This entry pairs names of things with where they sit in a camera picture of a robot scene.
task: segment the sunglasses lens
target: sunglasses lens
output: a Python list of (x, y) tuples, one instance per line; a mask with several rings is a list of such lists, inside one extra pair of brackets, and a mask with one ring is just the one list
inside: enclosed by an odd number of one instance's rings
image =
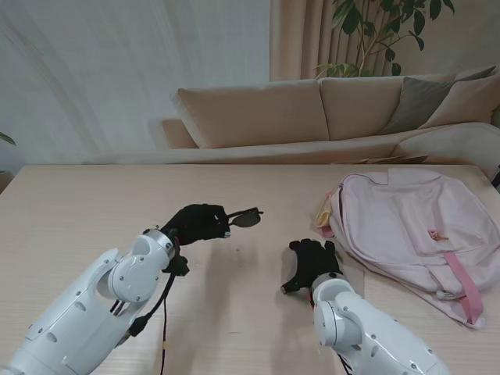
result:
[(257, 212), (248, 212), (235, 217), (232, 224), (240, 228), (249, 228), (260, 223), (260, 215)]

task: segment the sofa cushion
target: sofa cushion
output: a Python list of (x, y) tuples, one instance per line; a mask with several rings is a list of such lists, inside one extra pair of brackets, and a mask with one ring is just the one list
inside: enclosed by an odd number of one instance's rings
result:
[[(415, 76), (453, 80), (455, 74)], [(330, 139), (367, 137), (384, 128), (398, 106), (403, 77), (323, 78), (321, 98)]]
[(399, 143), (392, 155), (432, 155), (464, 159), (492, 178), (500, 164), (500, 129), (486, 123), (459, 123)]
[(173, 102), (200, 148), (328, 140), (316, 80), (198, 90), (181, 88)]
[(485, 70), (450, 82), (430, 82), (405, 77), (398, 108), (392, 115), (389, 124), (379, 134), (393, 134), (422, 126), (445, 100), (455, 82), (485, 78), (494, 68), (494, 66), (490, 66)]
[(500, 105), (500, 76), (457, 82), (436, 112), (420, 128), (452, 123), (491, 123)]
[(162, 127), (170, 148), (198, 148), (181, 119), (165, 119)]
[(436, 131), (440, 127), (376, 135), (343, 141), (315, 141), (287, 145), (262, 145), (233, 148), (196, 148), (155, 153), (130, 153), (100, 156), (90, 163), (120, 164), (330, 164), (357, 159), (388, 157), (395, 146), (412, 136)]

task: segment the table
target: table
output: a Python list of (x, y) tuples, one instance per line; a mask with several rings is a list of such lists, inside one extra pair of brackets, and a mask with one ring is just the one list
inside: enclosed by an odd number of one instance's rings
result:
[[(389, 166), (27, 166), (0, 195), (0, 363), (28, 326), (101, 253), (128, 251), (145, 228), (194, 202), (258, 206), (262, 222), (184, 249), (191, 272), (168, 302), (165, 374), (343, 373), (319, 351), (304, 295), (285, 296), (288, 243), (320, 238), (312, 219), (351, 172)], [(500, 196), (472, 166), (414, 166), (457, 177), (500, 220)], [(485, 291), (487, 327), (460, 326), (395, 282), (366, 271), (365, 297), (427, 341), (453, 374), (500, 368), (500, 285)], [(163, 317), (115, 350), (96, 374), (157, 374)]]

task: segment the pink backpack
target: pink backpack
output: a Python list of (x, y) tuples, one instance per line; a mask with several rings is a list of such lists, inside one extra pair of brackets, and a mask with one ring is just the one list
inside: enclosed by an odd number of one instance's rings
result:
[(484, 325), (479, 291), (500, 279), (500, 230), (462, 181), (410, 168), (349, 174), (331, 205), (346, 252), (451, 318)]

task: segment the sofa armrest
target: sofa armrest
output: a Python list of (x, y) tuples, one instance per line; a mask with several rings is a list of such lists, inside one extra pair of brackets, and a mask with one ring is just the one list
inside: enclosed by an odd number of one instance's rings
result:
[(392, 155), (430, 155), (462, 159), (493, 178), (500, 165), (500, 129), (489, 123), (459, 123), (399, 143)]
[(162, 127), (171, 149), (198, 148), (181, 119), (166, 119), (162, 121)]

